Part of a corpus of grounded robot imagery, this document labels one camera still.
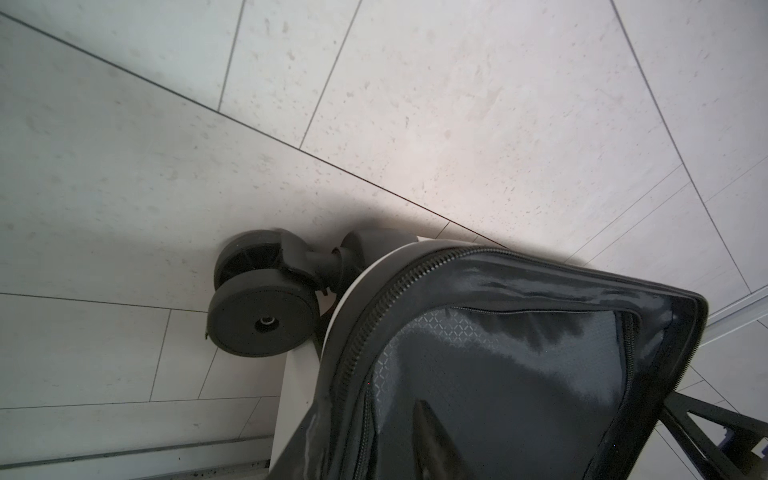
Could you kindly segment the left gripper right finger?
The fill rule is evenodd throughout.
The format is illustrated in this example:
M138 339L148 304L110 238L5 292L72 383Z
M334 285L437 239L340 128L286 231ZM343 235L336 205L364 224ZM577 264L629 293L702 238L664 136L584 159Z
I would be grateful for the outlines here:
M767 424L672 392L660 414L704 479L765 479Z

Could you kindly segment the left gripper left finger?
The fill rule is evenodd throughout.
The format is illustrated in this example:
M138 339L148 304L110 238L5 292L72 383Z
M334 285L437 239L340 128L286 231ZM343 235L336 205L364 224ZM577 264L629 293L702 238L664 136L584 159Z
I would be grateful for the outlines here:
M450 435L426 400L415 402L412 425L417 479L473 478Z

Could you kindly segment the black suitcase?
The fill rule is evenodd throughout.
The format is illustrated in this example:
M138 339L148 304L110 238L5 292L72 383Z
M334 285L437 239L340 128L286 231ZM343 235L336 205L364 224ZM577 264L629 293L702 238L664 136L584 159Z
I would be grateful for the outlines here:
M220 349L320 349L273 479L417 479L419 399L472 479L626 479L709 313L692 291L389 229L329 253L247 232L213 284L206 334Z

